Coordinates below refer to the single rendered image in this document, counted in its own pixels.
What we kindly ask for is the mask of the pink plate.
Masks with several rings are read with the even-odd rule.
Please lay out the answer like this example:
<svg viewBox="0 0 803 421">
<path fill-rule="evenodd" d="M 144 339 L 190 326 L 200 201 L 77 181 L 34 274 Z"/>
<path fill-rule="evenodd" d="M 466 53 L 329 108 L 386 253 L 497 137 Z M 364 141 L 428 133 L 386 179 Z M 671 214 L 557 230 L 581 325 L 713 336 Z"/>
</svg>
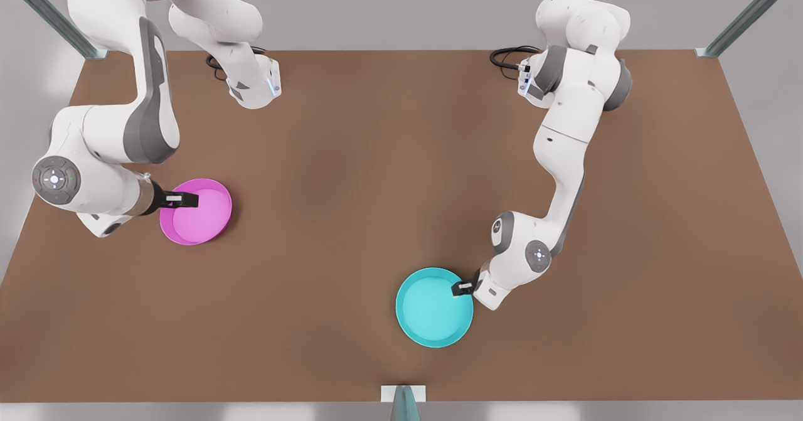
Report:
<svg viewBox="0 0 803 421">
<path fill-rule="evenodd" d="M 160 210 L 160 227 L 169 240 L 197 245 L 223 232 L 232 213 L 232 198 L 226 186 L 213 179 L 196 178 L 179 184 L 175 190 L 195 193 L 199 203 L 196 208 Z"/>
</svg>

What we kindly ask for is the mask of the blue plate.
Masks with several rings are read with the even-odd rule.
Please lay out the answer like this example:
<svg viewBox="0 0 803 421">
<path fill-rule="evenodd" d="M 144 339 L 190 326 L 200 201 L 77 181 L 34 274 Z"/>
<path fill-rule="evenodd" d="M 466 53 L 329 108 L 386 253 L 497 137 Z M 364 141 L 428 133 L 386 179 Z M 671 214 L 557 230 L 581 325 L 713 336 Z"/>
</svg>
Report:
<svg viewBox="0 0 803 421">
<path fill-rule="evenodd" d="M 401 330 L 412 341 L 428 348 L 444 348 L 461 340 L 470 329 L 474 299 L 454 296 L 452 286 L 460 278 L 441 267 L 416 270 L 396 293 L 395 313 Z"/>
</svg>

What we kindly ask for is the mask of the silver frame post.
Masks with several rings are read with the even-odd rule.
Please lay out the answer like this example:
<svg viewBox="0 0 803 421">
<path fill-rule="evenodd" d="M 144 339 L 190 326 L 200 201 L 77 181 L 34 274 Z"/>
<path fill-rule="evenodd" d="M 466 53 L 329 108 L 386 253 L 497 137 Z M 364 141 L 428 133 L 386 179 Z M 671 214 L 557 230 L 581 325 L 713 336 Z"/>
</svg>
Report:
<svg viewBox="0 0 803 421">
<path fill-rule="evenodd" d="M 745 9 L 706 47 L 695 48 L 698 58 L 719 58 L 734 42 L 761 18 L 778 0 L 752 0 Z"/>
<path fill-rule="evenodd" d="M 108 50 L 98 49 L 49 0 L 23 0 L 37 12 L 78 54 L 85 59 L 104 59 Z"/>
<path fill-rule="evenodd" d="M 418 403 L 425 403 L 425 386 L 381 386 L 381 402 L 391 403 L 390 421 L 422 421 Z"/>
</svg>

